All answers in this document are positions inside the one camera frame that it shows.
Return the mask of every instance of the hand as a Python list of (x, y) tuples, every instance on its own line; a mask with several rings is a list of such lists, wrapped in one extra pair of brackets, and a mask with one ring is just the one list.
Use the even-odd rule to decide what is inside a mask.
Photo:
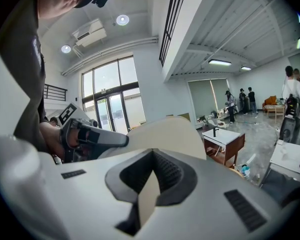
[[(64, 160), (65, 149), (60, 143), (60, 128), (52, 126), (48, 122), (42, 122), (39, 125), (40, 132), (44, 138), (45, 144), (50, 150), (51, 155), (57, 155), (61, 160)], [(68, 136), (68, 144), (71, 147), (76, 147), (78, 143), (79, 129), (71, 129)]]

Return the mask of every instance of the air conditioner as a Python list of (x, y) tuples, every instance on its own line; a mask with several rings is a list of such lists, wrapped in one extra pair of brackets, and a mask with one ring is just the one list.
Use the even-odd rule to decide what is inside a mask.
[(107, 33), (101, 21), (97, 18), (81, 26), (78, 30), (73, 32), (72, 35), (77, 40), (75, 43), (77, 46), (87, 47), (88, 45), (105, 38)]

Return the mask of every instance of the ceiling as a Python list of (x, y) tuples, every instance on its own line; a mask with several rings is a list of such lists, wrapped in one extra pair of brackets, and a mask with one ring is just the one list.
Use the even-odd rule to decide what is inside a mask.
[(255, 68), (295, 52), (299, 37), (297, 13), (284, 0), (216, 0), (172, 75)]
[[(128, 25), (114, 24), (117, 17), (122, 14), (128, 15)], [(72, 33), (95, 19), (100, 19), (107, 37), (87, 47), (77, 46), (75, 49), (83, 57), (98, 52), (100, 48), (115, 43), (114, 41), (120, 40), (120, 38), (130, 35), (150, 36), (148, 0), (108, 0), (103, 8), (98, 8), (95, 4), (90, 3), (83, 8), (74, 8), (53, 19), (40, 19), (38, 34), (47, 70), (63, 72), (80, 61), (81, 58), (73, 49), (70, 53), (64, 54), (61, 52), (61, 47), (63, 45), (73, 47), (76, 39)]]

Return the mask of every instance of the marble floor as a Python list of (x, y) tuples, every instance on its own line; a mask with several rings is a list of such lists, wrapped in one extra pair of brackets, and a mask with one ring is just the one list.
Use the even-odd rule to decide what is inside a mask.
[[(279, 138), (276, 129), (280, 129), (283, 116), (277, 115), (275, 122), (275, 114), (270, 113), (269, 117), (266, 113), (259, 111), (258, 117), (248, 113), (247, 115), (237, 114), (235, 123), (229, 124), (229, 118), (224, 122), (229, 124), (227, 130), (245, 133), (245, 144), (237, 157), (237, 165), (245, 164), (254, 154), (255, 157), (249, 164), (249, 179), (258, 184), (266, 173), (270, 158), (275, 150), (274, 144)], [(199, 134), (205, 130), (198, 129)]]

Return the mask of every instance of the metal railing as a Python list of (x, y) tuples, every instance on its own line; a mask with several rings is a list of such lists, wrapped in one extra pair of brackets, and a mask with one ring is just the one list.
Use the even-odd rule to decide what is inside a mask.
[(50, 84), (44, 85), (43, 98), (55, 101), (66, 101), (67, 89), (56, 87)]
[(162, 45), (159, 59), (162, 66), (165, 64), (167, 52), (170, 46), (171, 38), (175, 30), (176, 22), (179, 16), (180, 8), (184, 0), (170, 0), (168, 13), (166, 15)]

